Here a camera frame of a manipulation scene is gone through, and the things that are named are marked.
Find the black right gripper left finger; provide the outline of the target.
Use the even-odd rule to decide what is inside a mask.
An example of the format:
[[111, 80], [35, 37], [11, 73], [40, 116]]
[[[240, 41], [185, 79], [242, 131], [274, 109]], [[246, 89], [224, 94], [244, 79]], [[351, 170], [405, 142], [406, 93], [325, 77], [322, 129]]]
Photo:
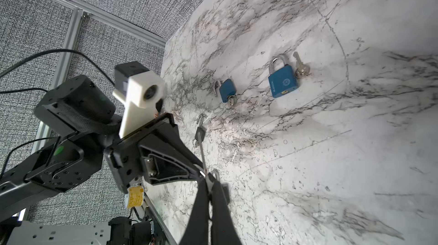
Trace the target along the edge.
[[198, 183], [198, 192], [184, 235], [179, 245], [207, 245], [209, 221], [209, 195], [206, 180]]

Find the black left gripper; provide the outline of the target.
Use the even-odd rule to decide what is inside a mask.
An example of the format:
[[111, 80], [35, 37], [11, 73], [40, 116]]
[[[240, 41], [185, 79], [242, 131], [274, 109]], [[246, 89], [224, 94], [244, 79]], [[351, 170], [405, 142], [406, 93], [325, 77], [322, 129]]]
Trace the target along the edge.
[[180, 140], [174, 116], [164, 113], [105, 148], [104, 157], [117, 188], [128, 193], [131, 182], [143, 175], [151, 185], [198, 181], [201, 161]]

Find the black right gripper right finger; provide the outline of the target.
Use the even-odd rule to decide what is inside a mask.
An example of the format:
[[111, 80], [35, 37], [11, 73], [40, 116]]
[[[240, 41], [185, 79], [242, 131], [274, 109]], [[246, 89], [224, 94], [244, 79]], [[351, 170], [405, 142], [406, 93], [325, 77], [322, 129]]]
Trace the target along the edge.
[[212, 245], [241, 245], [236, 229], [228, 209], [227, 199], [221, 183], [213, 182], [211, 190], [212, 203]]

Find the black padlock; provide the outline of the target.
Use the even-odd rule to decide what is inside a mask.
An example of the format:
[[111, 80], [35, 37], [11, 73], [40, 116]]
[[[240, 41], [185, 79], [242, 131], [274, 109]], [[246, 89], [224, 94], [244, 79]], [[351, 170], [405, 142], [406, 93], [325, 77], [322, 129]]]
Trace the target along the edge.
[[201, 114], [197, 118], [197, 130], [195, 133], [195, 139], [193, 140], [193, 145], [194, 146], [197, 145], [200, 148], [200, 153], [201, 153], [201, 158], [202, 158], [202, 163], [203, 163], [204, 177], [206, 179], [208, 193], [211, 193], [214, 183], [209, 176], [209, 172], [208, 172], [207, 165], [206, 165], [204, 148], [203, 148], [203, 141], [204, 141], [204, 137], [205, 137], [205, 130], [203, 129], [204, 118], [205, 118], [205, 114]]

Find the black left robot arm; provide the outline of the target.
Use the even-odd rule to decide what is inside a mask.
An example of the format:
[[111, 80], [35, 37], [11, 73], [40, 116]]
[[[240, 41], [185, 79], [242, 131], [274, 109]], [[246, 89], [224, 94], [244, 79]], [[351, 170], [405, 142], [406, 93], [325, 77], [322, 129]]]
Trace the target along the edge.
[[6, 172], [1, 178], [1, 219], [77, 187], [103, 162], [124, 194], [138, 176], [152, 185], [198, 179], [202, 162], [180, 140], [173, 116], [154, 114], [163, 86], [158, 76], [129, 78], [125, 96], [113, 93], [124, 104], [122, 118], [114, 116], [100, 130], [86, 128], [50, 143]]

